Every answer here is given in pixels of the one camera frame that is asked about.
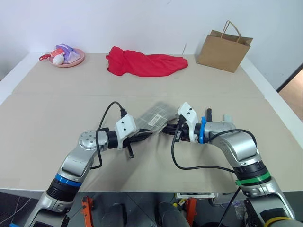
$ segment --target green ring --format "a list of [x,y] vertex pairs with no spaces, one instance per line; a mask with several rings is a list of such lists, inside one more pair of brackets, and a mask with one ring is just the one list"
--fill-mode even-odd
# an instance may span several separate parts
[[257,183],[257,182],[260,182],[260,181],[264,181],[269,177],[270,177],[270,173],[266,172],[262,176],[254,177],[254,178],[251,178],[251,179],[246,179],[246,180],[241,180],[241,181],[236,180],[236,185],[241,186],[241,185],[247,184],[247,183]]

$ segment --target red cloth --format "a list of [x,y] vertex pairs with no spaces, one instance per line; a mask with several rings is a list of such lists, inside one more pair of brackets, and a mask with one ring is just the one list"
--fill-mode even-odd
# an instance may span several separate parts
[[113,47],[106,56],[108,71],[117,76],[129,72],[139,77],[164,77],[188,66],[187,60],[166,54],[144,55]]

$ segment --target table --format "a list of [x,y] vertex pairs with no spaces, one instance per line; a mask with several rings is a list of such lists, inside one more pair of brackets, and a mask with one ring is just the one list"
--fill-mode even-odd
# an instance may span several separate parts
[[[0,93],[3,100],[6,98],[0,106],[0,188],[47,189],[65,156],[76,146],[78,136],[96,129],[108,104],[116,100],[134,117],[158,101],[176,109],[188,102],[199,116],[211,107],[214,121],[228,113],[237,128],[256,136],[263,161],[281,189],[303,190],[303,182],[293,180],[303,176],[302,123],[248,59],[243,60],[243,68],[229,73],[198,65],[194,56],[185,55],[188,68],[168,77],[140,78],[109,73],[105,54],[87,54],[82,64],[66,69],[47,61],[32,68],[36,55],[27,56],[0,83],[0,91],[3,83],[10,85]],[[18,83],[27,70],[30,72]],[[17,82],[9,81],[13,77]],[[118,118],[119,111],[113,108],[105,125],[113,128]],[[103,166],[89,173],[80,190],[235,191],[231,173],[177,169],[170,156],[171,140],[171,136],[159,134],[134,144],[134,159],[128,159],[127,151],[102,153]],[[182,166],[230,167],[223,153],[212,145],[181,142],[175,145],[175,152]]]

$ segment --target black wire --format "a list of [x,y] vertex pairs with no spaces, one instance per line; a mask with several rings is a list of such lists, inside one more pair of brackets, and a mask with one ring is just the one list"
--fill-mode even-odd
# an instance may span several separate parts
[[112,106],[113,104],[117,104],[117,105],[120,107],[120,110],[123,109],[123,107],[122,107],[122,106],[120,105],[120,103],[118,103],[117,101],[113,101],[111,104],[109,104],[108,107],[107,107],[107,109],[105,110],[103,116],[102,116],[102,119],[101,119],[101,121],[100,121],[100,124],[99,124],[99,128],[98,128],[98,129],[101,129],[101,126],[102,126],[102,124],[103,124],[104,118],[105,118],[105,116],[106,116],[108,110],[111,108],[111,106]]
[[223,222],[223,220],[224,220],[224,218],[225,218],[225,215],[227,214],[227,212],[228,212],[229,208],[231,207],[233,201],[234,201],[235,198],[237,197],[237,195],[238,195],[240,189],[241,189],[241,188],[239,187],[239,188],[237,189],[237,191],[235,192],[235,194],[233,195],[232,199],[229,201],[229,203],[228,203],[228,205],[227,205],[227,207],[226,207],[226,209],[225,209],[225,211],[224,211],[224,213],[223,213],[223,215],[222,215],[222,217],[221,217],[221,220],[220,220],[220,222],[219,222],[218,227],[221,226],[221,224],[222,224],[222,222]]
[[180,128],[180,125],[177,125],[176,132],[175,132],[174,138],[173,138],[172,143],[171,143],[171,156],[172,156],[172,160],[174,161],[176,167],[178,167],[179,169],[183,169],[183,170],[212,168],[212,169],[221,169],[221,170],[225,170],[225,171],[228,171],[228,172],[231,172],[231,173],[235,173],[235,171],[233,171],[231,169],[220,167],[220,166],[195,166],[195,167],[181,167],[181,166],[179,166],[179,164],[176,162],[175,154],[174,154],[175,140],[176,140],[177,132],[179,131],[179,128]]
[[136,143],[136,142],[142,141],[142,140],[150,137],[152,134],[153,134],[153,132],[150,131],[150,130],[140,129],[139,134],[128,138],[128,142],[129,143]]
[[256,140],[255,136],[250,131],[247,131],[247,130],[244,130],[244,129],[231,129],[231,130],[226,130],[226,131],[219,132],[219,133],[213,135],[212,137],[210,137],[208,142],[212,141],[213,139],[217,138],[218,136],[221,136],[223,134],[227,134],[229,132],[235,132],[235,131],[242,131],[242,132],[245,132],[245,133],[249,134],[252,137],[252,140],[254,141],[255,145],[257,146],[257,140]]
[[101,131],[101,126],[102,126],[102,123],[104,121],[104,118],[108,112],[108,110],[110,109],[110,107],[113,105],[113,104],[117,104],[119,107],[120,107],[120,110],[123,110],[123,107],[120,105],[120,103],[118,103],[117,101],[113,101],[111,104],[109,104],[109,106],[107,107],[107,109],[105,110],[103,116],[102,116],[102,119],[100,121],[100,124],[99,124],[99,127],[98,129],[96,130],[96,146],[97,146],[97,154],[98,154],[98,158],[99,158],[99,165],[97,166],[92,166],[90,169],[97,169],[97,168],[100,168],[102,166],[102,158],[101,158],[101,152],[100,152],[100,146],[99,146],[99,131]]

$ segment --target pink plate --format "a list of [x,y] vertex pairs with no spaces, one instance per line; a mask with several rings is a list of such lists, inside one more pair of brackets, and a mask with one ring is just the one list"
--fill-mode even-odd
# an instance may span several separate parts
[[56,67],[60,67],[60,68],[73,67],[73,66],[78,65],[78,64],[80,64],[81,62],[83,62],[83,60],[84,60],[84,58],[85,58],[85,53],[84,53],[82,50],[79,50],[79,49],[76,49],[76,48],[74,48],[74,50],[75,50],[78,54],[80,54],[81,57],[80,57],[78,60],[74,61],[73,63],[70,63],[70,64],[65,64],[65,63],[64,63],[64,64],[62,64],[62,65],[55,65],[55,64],[53,64],[53,57],[48,58],[48,60],[49,60],[49,62],[50,62],[53,66],[56,66]]

